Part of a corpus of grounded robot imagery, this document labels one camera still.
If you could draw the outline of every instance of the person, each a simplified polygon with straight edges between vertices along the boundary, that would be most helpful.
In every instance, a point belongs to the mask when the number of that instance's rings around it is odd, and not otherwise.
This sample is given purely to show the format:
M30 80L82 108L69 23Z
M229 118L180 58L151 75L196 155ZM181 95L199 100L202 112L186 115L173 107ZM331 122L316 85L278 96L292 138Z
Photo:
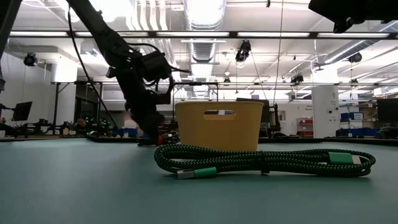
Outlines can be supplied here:
M85 119L79 118L77 119L74 131L76 131L77 134L87 134L91 131L91 125L89 125Z

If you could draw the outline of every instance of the white column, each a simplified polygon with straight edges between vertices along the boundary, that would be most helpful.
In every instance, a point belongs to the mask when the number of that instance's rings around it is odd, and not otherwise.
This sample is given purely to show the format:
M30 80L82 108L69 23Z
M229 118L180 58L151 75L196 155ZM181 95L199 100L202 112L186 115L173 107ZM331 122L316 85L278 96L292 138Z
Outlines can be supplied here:
M336 137L340 129L337 86L312 88L314 138Z
M65 60L52 65L52 82L74 82L76 80L77 64L75 62ZM65 85L60 85L62 91L58 95L57 125L64 121L73 121L75 115L76 85L69 84L64 87Z

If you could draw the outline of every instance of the computer monitor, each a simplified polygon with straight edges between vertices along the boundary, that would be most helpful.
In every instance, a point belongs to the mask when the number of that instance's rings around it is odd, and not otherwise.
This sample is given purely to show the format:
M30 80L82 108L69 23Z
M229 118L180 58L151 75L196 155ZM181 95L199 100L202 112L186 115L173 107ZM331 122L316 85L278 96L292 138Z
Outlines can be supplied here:
M240 102L260 102L263 103L262 114L261 114L261 122L262 123L270 123L271 121L271 112L269 111L269 101L268 100L256 100L256 99L247 99L247 98L237 98L236 101Z
M398 99L377 100L377 115L381 122L398 122Z
M32 107L32 102L18 103L14 109L14 115L12 119L14 121L27 121L29 118L30 108Z

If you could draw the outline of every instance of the workbench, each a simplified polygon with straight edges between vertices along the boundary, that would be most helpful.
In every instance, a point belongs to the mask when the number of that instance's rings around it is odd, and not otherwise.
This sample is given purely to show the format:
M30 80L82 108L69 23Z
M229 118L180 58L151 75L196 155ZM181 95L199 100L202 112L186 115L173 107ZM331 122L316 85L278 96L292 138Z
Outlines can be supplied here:
M0 142L0 223L398 223L398 147L323 142L260 150L368 152L367 177L233 172L177 180L155 147L87 139Z

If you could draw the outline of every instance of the ceiling-mounted camera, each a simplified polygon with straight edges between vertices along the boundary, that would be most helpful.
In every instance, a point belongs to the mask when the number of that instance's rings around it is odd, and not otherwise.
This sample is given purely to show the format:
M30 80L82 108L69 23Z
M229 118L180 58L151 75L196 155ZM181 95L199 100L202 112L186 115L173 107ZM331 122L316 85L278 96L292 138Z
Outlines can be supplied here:
M249 57L249 52L251 51L250 41L244 40L236 53L236 66L238 68L244 67L244 61Z
M28 53L24 59L24 64L29 67L37 66L38 63L35 53Z
M348 61L351 63L358 63L362 61L362 55L360 53L356 53L348 58Z
M302 74L298 74L295 77L292 77L292 80L290 81L290 83L302 83L304 82L304 77Z

